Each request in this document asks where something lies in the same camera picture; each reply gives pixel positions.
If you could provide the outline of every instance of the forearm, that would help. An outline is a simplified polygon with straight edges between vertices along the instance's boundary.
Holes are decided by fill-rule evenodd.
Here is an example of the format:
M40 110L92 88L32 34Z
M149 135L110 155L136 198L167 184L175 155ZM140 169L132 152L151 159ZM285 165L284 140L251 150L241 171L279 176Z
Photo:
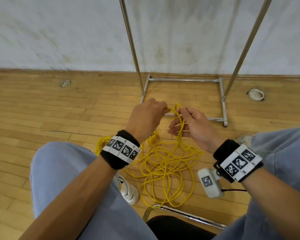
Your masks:
M285 239L300 239L300 192L264 168L253 172L242 185Z
M100 205L116 172L98 157L47 206L20 240L76 239Z

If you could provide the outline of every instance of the hand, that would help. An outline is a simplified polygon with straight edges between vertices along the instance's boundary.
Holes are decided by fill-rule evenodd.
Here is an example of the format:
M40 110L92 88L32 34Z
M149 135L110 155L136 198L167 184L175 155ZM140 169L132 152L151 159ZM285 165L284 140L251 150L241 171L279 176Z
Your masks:
M166 102L150 98L142 104L136 105L130 115L125 128L141 144L148 139L160 124L161 118L169 112Z
M192 138L204 151L214 153L225 141L213 128L204 113L190 107L178 109L178 113L182 115L186 122L183 128L183 136ZM176 117L169 125L168 133L177 136L180 127L180 120Z

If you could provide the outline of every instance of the white sneaker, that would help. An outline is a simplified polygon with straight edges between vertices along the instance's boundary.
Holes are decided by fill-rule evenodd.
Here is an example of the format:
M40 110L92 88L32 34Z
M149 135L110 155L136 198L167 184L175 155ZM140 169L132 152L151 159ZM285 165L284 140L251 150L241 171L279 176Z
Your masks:
M135 186L130 185L129 182L119 175L119 190L123 198L131 205L135 204L139 199L139 191Z
M244 144L247 147L250 147L252 142L252 135L250 134L243 135L242 137L236 139L236 142L239 144Z

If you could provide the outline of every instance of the wooden floor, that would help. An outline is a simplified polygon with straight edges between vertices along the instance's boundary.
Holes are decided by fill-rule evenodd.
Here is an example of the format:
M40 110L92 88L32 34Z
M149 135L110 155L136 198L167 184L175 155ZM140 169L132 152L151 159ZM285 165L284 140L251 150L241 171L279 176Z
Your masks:
M71 85L60 87L66 79L72 81ZM246 92L251 88L262 89L265 100L249 99ZM210 117L222 116L219 96L219 87L213 83L151 82L147 89L147 98L165 100L170 106L192 106ZM37 149L49 141L68 141L94 151L100 137L112 136L124 128L139 102L135 76L0 72L0 239L17 239L33 221L28 177ZM298 127L300 81L237 81L227 99L227 112L227 128L213 123L226 138ZM163 118L158 128L167 140L172 139L166 132L170 120ZM247 211L250 196L246 192L226 192L223 199L209 199L196 171L212 167L213 162L212 155L205 153L193 167L194 194L181 210L230 224ZM131 171L136 172L136 168L131 167ZM142 181L128 177L124 171L120 173L133 185ZM186 195L191 188L188 172L184 172L184 178ZM239 183L230 185L225 180L221 184L242 188ZM157 196L163 197L161 186L155 187ZM139 200L133 208L143 215L146 206ZM160 213L157 210L151 216Z

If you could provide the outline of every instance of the yellow cable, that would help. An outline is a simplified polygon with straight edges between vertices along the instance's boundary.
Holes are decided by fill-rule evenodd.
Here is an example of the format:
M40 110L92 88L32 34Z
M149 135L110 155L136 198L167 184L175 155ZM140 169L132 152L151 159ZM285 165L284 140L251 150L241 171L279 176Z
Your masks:
M144 201L147 206L152 207L152 205L148 204L144 199L143 194L141 193L141 189L144 188L144 192L155 202L158 202L160 206L164 205L165 203L169 203L173 207L180 207L183 205L188 198L193 193L195 187L195 180L193 177L193 173L191 167L197 162L198 158L203 152L199 152L196 148L188 146L186 143L182 141L182 133L183 128L185 125L185 121L181 119L180 114L177 112L177 107L181 108L180 104L176 104L174 109L168 108L170 111L174 112L181 124L181 129L177 136L176 141L173 142L161 142L160 136L159 142L154 143L153 139L147 140L147 145L144 145L144 142L141 145L142 154L141 159L139 161L134 161L132 164L140 164L140 171L142 176L132 175L128 170L124 169L126 173L134 178L145 178L144 183L140 186L139 193L140 197ZM99 156L103 147L110 141L111 137L103 137L101 138L96 144L96 154ZM168 151L167 149L163 148L162 145L164 144L176 144L172 151ZM144 155L144 148L150 147L149 151ZM181 150L181 156L175 155L176 150ZM189 170L192 178L192 188L190 193L182 200L179 204L174 204L172 201L175 201L176 198L180 196L183 192L183 177L181 171ZM180 184L178 189L175 193L171 193L171 179L170 177L174 175L174 178L177 177L180 180ZM155 196L154 190L154 181L162 180L163 192L165 195L165 199L159 200ZM146 184L150 183L152 185L152 193L149 193L146 188Z

